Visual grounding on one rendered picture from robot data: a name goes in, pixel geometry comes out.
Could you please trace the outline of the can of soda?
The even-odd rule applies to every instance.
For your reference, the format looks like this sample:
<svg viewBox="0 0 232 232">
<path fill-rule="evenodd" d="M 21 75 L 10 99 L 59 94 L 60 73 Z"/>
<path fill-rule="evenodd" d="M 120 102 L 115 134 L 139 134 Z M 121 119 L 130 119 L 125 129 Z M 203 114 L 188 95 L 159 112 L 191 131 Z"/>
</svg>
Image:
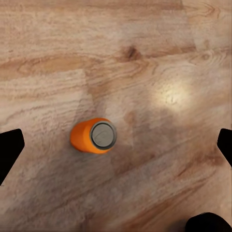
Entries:
<svg viewBox="0 0 232 232">
<path fill-rule="evenodd" d="M 70 141 L 79 151 L 103 154 L 114 147 L 117 130 L 108 119 L 94 118 L 77 124 L 71 131 Z"/>
</svg>

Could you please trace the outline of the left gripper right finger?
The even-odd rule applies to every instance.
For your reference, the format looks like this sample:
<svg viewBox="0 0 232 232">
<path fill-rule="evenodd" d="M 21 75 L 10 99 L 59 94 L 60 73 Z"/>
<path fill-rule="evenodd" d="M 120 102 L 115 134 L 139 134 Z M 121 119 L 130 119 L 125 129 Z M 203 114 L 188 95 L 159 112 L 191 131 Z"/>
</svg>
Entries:
<svg viewBox="0 0 232 232">
<path fill-rule="evenodd" d="M 232 166 L 232 130 L 220 130 L 217 146 Z"/>
</svg>

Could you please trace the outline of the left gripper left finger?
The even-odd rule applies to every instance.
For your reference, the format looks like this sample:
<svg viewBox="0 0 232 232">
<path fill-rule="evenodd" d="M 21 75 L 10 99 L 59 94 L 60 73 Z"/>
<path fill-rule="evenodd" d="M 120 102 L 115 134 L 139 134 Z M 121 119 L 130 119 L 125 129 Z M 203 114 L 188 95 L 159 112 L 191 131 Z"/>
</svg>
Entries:
<svg viewBox="0 0 232 232">
<path fill-rule="evenodd" d="M 25 147 L 21 129 L 0 134 L 0 185 Z"/>
</svg>

